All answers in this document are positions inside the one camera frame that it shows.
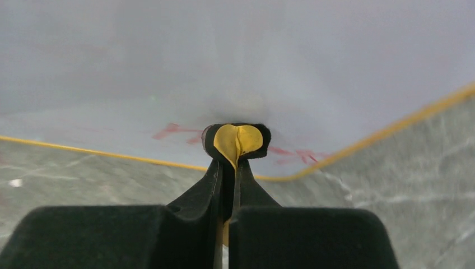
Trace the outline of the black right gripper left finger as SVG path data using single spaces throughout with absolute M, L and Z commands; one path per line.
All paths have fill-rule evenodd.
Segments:
M 168 205 L 48 206 L 30 211 L 2 268 L 221 268 L 223 167 Z

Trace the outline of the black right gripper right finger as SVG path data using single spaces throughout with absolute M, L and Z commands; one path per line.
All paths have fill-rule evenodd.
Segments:
M 398 268 L 385 225 L 357 208 L 283 207 L 243 160 L 229 225 L 230 268 Z

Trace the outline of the yellow black whiteboard eraser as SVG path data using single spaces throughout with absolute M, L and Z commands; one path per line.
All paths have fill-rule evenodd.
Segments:
M 239 161 L 267 156 L 272 137 L 270 130 L 263 124 L 231 123 L 212 124 L 201 134 L 203 149 L 213 159 L 232 168 L 232 204 L 225 206 L 223 218 L 222 244 L 230 245 L 230 223 L 241 208 L 241 179 Z

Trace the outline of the yellow framed whiteboard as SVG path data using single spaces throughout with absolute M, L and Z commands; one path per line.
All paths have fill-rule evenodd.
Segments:
M 1 2 L 8 141 L 203 170 L 262 123 L 290 180 L 473 95 L 473 1 Z

